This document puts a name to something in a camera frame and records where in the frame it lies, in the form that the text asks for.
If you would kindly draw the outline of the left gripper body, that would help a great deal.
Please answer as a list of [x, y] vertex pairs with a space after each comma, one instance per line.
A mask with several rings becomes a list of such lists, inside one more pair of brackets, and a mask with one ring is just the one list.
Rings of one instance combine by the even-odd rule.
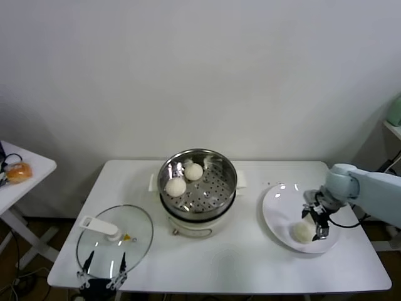
[[80, 295], [85, 300], [109, 300], [116, 295], [116, 290], [112, 289], [112, 280], [92, 278], [80, 287]]

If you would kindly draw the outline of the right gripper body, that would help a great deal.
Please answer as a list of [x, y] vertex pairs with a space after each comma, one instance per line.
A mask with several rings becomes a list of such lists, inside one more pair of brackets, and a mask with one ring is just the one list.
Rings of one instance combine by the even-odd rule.
[[313, 212], [318, 216], [329, 216], [345, 206], [343, 201], [333, 197], [325, 188], [313, 192]]

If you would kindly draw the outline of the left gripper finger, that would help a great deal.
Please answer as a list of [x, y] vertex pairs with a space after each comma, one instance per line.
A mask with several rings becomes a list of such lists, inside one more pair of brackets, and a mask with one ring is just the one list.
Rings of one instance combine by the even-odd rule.
[[77, 271], [76, 276], [80, 282], [80, 290], [84, 290], [90, 287], [90, 273], [89, 273], [89, 269], [90, 269], [90, 265], [91, 265], [91, 261], [93, 259], [93, 255], [94, 255], [94, 251], [92, 251], [90, 253], [90, 255], [88, 256], [88, 258], [85, 260], [83, 267], [81, 268], [81, 270]]
[[118, 274], [110, 279], [110, 282], [106, 285], [109, 290], [118, 290], [126, 281], [127, 277], [127, 264], [125, 259], [126, 253], [123, 253], [122, 260], [120, 262], [120, 268]]

